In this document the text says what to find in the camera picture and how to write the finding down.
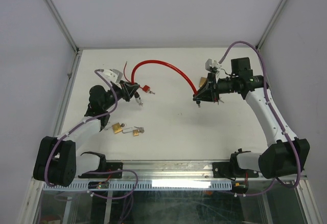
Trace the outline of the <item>large brass padlock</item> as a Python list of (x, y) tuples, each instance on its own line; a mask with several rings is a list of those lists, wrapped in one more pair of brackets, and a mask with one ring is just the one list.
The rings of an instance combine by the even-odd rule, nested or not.
[(199, 81), (199, 87), (202, 87), (207, 81), (207, 78), (205, 77), (201, 77), (200, 78), (200, 81)]

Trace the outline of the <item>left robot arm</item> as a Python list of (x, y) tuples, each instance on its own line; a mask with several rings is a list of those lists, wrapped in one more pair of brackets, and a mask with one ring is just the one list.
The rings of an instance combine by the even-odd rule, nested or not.
[(67, 187), (77, 176), (105, 175), (108, 169), (104, 154), (92, 151), (77, 154), (77, 150), (107, 126), (110, 114), (117, 108), (119, 100), (129, 102), (135, 98), (141, 102), (137, 92), (139, 84), (120, 81), (109, 82), (108, 85), (109, 90), (101, 85), (95, 85), (89, 90), (86, 113), (77, 125), (59, 136), (46, 136), (41, 140), (33, 170), (35, 180), (43, 181), (50, 187)]

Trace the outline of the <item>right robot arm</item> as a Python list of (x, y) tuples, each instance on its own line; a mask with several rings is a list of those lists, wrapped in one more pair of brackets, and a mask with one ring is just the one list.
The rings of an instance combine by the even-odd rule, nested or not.
[(242, 177), (248, 170), (260, 172), (267, 179), (301, 175), (309, 154), (307, 139), (300, 139), (278, 111), (267, 82), (254, 75), (248, 57), (231, 60), (232, 73), (219, 78), (221, 64), (208, 59), (207, 79), (193, 100), (197, 104), (218, 102), (221, 94), (238, 93), (251, 107), (264, 132), (268, 148), (261, 153), (239, 149), (230, 156), (220, 173), (228, 178)]

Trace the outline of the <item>medium brass padlock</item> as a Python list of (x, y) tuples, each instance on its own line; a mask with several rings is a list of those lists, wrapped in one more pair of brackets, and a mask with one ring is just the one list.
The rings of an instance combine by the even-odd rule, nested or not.
[(112, 125), (112, 130), (114, 134), (120, 133), (124, 130), (125, 123), (115, 123)]

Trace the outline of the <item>small brass padlock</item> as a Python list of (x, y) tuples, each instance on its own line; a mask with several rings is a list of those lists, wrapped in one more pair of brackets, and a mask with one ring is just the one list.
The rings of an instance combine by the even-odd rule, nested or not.
[(134, 137), (139, 136), (141, 133), (138, 132), (138, 130), (134, 127), (129, 127), (129, 128), (125, 128), (122, 131), (123, 134), (127, 134), (127, 133), (131, 133)]

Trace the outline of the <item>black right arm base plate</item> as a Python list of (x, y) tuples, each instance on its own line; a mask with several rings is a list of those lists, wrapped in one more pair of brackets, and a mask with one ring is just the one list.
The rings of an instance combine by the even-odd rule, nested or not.
[(212, 170), (214, 178), (227, 178), (236, 180), (237, 178), (258, 178), (259, 174), (253, 170), (241, 169), (228, 162), (213, 162)]

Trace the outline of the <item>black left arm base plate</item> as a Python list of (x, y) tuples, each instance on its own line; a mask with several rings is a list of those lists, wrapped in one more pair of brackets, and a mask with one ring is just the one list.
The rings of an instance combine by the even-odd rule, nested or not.
[(78, 176), (78, 178), (104, 178), (107, 179), (121, 179), (122, 178), (122, 172), (116, 172), (113, 174), (109, 174), (109, 172), (122, 170), (123, 169), (123, 163), (122, 162), (106, 162), (101, 167), (99, 167), (97, 170), (94, 171), (94, 174), (86, 172)]

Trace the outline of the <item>aluminium mounting rail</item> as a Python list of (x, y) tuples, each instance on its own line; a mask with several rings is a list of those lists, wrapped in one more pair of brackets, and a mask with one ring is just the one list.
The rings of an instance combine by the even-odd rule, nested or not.
[(212, 163), (213, 162), (228, 162), (228, 160), (173, 160), (173, 161), (107, 161), (107, 162), (122, 162), (122, 170), (133, 170), (142, 181), (157, 179), (157, 178), (184, 178), (192, 180), (211, 180), (222, 179), (214, 178)]

